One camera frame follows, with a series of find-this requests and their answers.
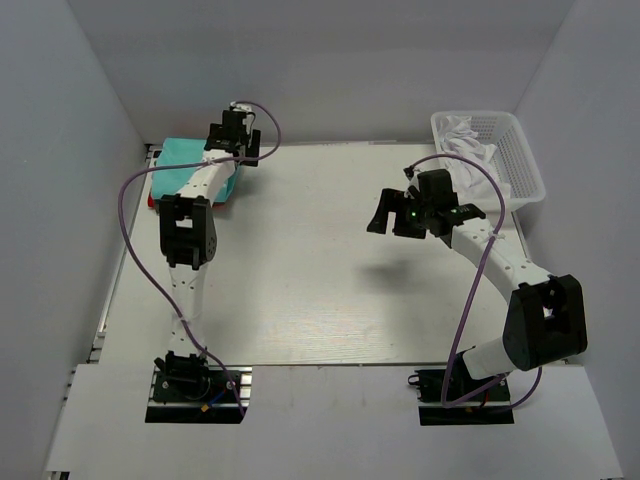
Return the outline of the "teal polo shirt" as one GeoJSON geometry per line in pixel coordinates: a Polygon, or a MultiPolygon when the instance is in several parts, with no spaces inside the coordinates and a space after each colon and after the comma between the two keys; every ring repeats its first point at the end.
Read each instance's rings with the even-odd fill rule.
{"type": "MultiPolygon", "coordinates": [[[[204,152],[205,139],[168,137],[162,144],[162,150],[156,161],[157,166],[182,165],[200,162],[204,152]]],[[[152,173],[151,198],[160,199],[163,195],[176,194],[184,187],[195,168],[163,170],[152,173]]],[[[231,195],[240,171],[236,169],[222,184],[214,200],[215,204],[224,204],[231,195]]]]}

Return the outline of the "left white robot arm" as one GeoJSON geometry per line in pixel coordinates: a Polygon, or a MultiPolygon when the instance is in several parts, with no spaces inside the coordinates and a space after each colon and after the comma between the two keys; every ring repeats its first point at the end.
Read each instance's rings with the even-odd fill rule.
{"type": "Polygon", "coordinates": [[[198,167],[177,193],[159,200],[160,247],[169,266],[171,298],[180,309],[172,314],[168,349],[178,356],[202,356],[204,285],[209,263],[217,250],[213,205],[219,193],[235,180],[246,154],[257,156],[252,142],[255,113],[247,104],[232,103],[219,123],[210,125],[202,160],[232,159],[198,167]]]}

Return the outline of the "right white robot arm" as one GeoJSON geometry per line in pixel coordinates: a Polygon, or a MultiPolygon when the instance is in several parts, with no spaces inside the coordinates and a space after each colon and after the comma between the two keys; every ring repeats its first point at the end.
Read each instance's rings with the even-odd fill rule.
{"type": "Polygon", "coordinates": [[[476,267],[474,287],[487,279],[506,301],[501,335],[455,350],[448,362],[445,372],[459,396],[475,398],[488,378],[529,371],[587,349],[580,282],[570,274],[553,275],[514,249],[479,207],[459,202],[447,171],[418,173],[404,191],[383,189],[367,230],[442,240],[476,267]]]}

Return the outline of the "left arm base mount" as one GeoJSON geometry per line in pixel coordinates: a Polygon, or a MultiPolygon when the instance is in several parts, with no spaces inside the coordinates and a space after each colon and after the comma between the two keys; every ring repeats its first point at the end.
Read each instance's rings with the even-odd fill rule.
{"type": "Polygon", "coordinates": [[[147,424],[239,424],[248,411],[252,369],[224,373],[195,354],[168,352],[154,360],[147,424]]]}

